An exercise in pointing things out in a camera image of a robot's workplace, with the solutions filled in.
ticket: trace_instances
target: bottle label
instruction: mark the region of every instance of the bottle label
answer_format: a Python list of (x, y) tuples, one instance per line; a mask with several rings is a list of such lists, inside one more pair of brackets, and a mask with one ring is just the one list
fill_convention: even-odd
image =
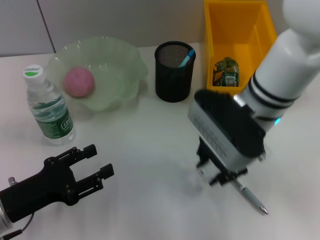
[(70, 133), (74, 127), (74, 123), (72, 122), (68, 109), (62, 117), (55, 121), (43, 122), (37, 120), (37, 123), (43, 134), (49, 139), (62, 138)]

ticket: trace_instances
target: plastic bottle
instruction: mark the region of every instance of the plastic bottle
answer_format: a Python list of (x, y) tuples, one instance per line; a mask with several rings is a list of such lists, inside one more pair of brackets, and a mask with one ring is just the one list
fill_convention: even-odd
[(56, 145), (70, 142), (75, 128), (60, 90), (47, 80), (43, 68), (30, 65), (23, 70), (28, 86), (29, 108), (47, 140)]

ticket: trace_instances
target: green bowl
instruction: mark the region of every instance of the green bowl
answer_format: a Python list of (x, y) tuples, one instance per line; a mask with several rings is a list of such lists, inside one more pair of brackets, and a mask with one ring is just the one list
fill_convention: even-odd
[(148, 74), (139, 50), (114, 37), (95, 36), (66, 45), (50, 59), (47, 78), (66, 93), (64, 78), (74, 67), (93, 74), (95, 90), (86, 97), (70, 97), (94, 111), (134, 98), (139, 81)]

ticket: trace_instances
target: pink sponge ball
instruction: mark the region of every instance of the pink sponge ball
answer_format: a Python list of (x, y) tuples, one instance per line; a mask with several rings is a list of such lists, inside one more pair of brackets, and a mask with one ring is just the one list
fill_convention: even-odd
[(74, 67), (64, 77), (64, 88), (73, 97), (85, 97), (95, 89), (95, 78), (84, 67)]

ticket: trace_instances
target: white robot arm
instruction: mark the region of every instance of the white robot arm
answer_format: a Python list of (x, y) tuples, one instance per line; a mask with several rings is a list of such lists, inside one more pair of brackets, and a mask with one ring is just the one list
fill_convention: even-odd
[(197, 168), (210, 185), (235, 180), (263, 158), (266, 132), (319, 73), (319, 11), (319, 0), (284, 0), (290, 29), (277, 38), (243, 92), (233, 99), (208, 90), (195, 94), (188, 118), (200, 135)]

